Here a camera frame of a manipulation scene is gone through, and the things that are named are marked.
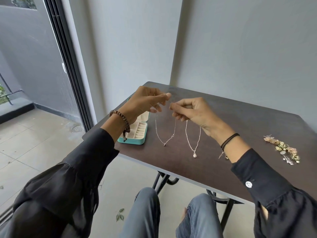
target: dark wooden tabletop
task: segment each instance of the dark wooden tabletop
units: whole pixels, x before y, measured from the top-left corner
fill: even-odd
[[[159,83],[147,82],[145,86],[156,87],[166,93],[170,92],[172,94],[171,102],[183,98],[203,97],[215,113],[236,132],[240,133],[241,137],[271,167],[295,187],[303,189],[317,200],[317,135],[300,116]],[[172,111],[168,109],[169,103],[163,107],[163,112],[157,114],[158,134],[163,142],[171,137],[175,125]],[[107,118],[108,116],[95,125],[83,136],[83,139],[85,140],[91,132],[99,128]],[[143,145],[117,142],[115,148],[121,154],[150,166],[204,184],[225,194],[252,201],[245,185],[230,171],[230,161],[224,158],[218,159],[221,154],[219,145],[203,131],[196,150],[197,158],[194,159],[193,151],[186,139],[186,122],[178,121],[176,123],[175,136],[167,143],[166,147],[156,135],[155,114],[150,115],[147,123],[148,130]],[[194,149],[199,137],[199,127],[189,121],[187,134]],[[296,148],[301,157],[300,164],[289,165],[283,161],[282,156],[275,150],[275,146],[263,140],[265,135],[272,135]]]

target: black shirt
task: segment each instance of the black shirt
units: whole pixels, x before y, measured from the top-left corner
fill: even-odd
[[[96,130],[61,163],[31,179],[16,198],[0,237],[88,237],[98,207],[98,185],[118,155],[112,137]],[[253,149],[232,172],[256,204],[256,238],[317,237],[317,202],[293,187]],[[261,205],[268,210],[263,217]]]

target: silver necklace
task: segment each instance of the silver necklace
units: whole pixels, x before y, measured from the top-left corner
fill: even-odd
[[[192,147],[191,147],[191,144],[189,143],[188,136],[187,136],[187,123],[188,123],[188,120],[186,120],[186,128],[185,128],[186,138],[187,138],[187,141],[188,141],[189,147],[191,148],[191,150],[192,150],[192,151],[194,151],[194,155],[193,155],[193,157],[194,157],[194,158],[196,158],[196,157],[197,157],[197,155],[196,155],[196,149],[197,149],[197,147],[198,147],[198,143],[199,143],[199,140],[200,140],[201,127],[199,127],[199,128],[200,128],[200,132],[199,132],[199,139],[198,139],[198,142],[197,142],[196,148],[195,148],[195,150],[193,150],[193,149],[192,149]]]
[[[162,142],[162,144],[164,144],[164,146],[166,146],[167,142],[170,141],[170,140],[174,137],[175,130],[176,130],[176,118],[175,118],[174,133],[173,133],[173,135],[169,138],[169,140],[164,143],[164,142],[160,139],[160,137],[159,137],[159,135],[158,135],[158,129],[157,129],[157,126],[156,126],[156,113],[157,113],[157,110],[156,110],[156,112],[155,112],[155,130],[156,130],[156,135],[158,136],[158,139]]]

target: person's left hand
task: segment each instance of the person's left hand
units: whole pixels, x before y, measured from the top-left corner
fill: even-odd
[[[162,108],[158,103],[165,105],[170,97],[170,93],[165,94],[158,88],[140,86],[133,96],[119,108],[119,112],[127,118],[129,124],[133,124],[137,117],[145,111],[152,113],[161,112]]]

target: open jewelry box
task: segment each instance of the open jewelry box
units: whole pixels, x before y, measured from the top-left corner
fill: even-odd
[[[125,144],[144,144],[149,116],[150,112],[148,111],[138,116],[137,120],[130,125],[130,132],[125,134],[127,140],[123,142],[123,134],[121,134],[120,138],[118,138],[118,142]]]

